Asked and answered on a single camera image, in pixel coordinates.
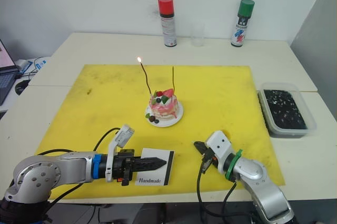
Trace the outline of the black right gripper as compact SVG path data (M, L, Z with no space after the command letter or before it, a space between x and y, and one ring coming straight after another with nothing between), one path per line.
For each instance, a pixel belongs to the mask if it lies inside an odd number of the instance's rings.
M218 167L219 161L215 156L213 150L209 149L204 142L195 141L194 147L203 156L202 158L202 173L206 173L208 168L213 165L215 168Z

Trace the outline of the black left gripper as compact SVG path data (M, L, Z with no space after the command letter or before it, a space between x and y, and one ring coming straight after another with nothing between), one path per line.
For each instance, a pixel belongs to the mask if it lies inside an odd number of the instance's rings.
M157 170L166 163L166 160L158 157L134 158L134 149L122 149L113 159L113 179L120 182L122 186L128 186L133 172Z

